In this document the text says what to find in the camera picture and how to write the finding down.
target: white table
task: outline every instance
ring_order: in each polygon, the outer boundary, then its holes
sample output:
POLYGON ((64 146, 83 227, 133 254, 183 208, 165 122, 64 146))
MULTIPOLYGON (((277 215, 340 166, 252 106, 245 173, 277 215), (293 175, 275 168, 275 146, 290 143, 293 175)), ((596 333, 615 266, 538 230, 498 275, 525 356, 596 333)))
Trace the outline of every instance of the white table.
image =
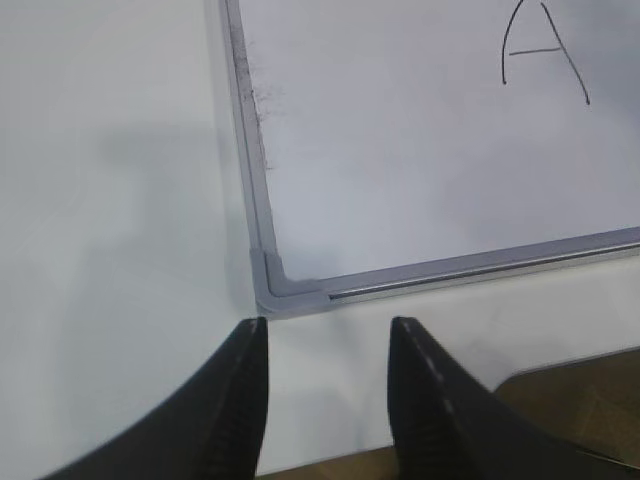
MULTIPOLYGON (((12 480, 121 432, 256 312, 215 0, 4 0, 0 65, 12 480)), ((260 470, 390 443, 394 315, 421 318, 494 388, 640 345, 639 288, 633 258, 274 322, 260 470)))

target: gray plastic corner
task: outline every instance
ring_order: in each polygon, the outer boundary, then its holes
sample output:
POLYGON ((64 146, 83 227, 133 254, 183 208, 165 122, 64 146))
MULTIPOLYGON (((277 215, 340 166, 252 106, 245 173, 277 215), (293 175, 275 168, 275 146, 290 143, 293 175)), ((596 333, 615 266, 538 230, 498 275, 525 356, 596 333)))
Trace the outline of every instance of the gray plastic corner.
POLYGON ((286 278, 277 255, 252 249, 251 264, 256 302, 267 313, 308 312, 331 304, 329 295, 318 290, 316 282, 286 278))

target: black object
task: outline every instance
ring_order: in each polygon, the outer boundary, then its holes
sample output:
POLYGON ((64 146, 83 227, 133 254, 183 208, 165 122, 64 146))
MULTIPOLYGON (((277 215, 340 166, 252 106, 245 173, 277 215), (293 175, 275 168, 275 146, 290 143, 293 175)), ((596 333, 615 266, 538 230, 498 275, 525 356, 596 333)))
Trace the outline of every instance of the black object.
POLYGON ((415 319, 391 327, 388 408, 401 480, 618 480, 637 470, 540 432, 415 319))
POLYGON ((241 322, 207 363, 139 423, 48 480, 248 480, 269 394, 267 322, 241 322))

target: whiteboard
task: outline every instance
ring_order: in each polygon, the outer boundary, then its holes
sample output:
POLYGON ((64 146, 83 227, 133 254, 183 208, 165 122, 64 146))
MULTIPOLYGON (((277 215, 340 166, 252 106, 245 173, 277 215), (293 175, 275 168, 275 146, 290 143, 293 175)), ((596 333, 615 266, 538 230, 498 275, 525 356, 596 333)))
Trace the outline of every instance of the whiteboard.
POLYGON ((239 11, 287 279, 640 225, 640 3, 239 11))

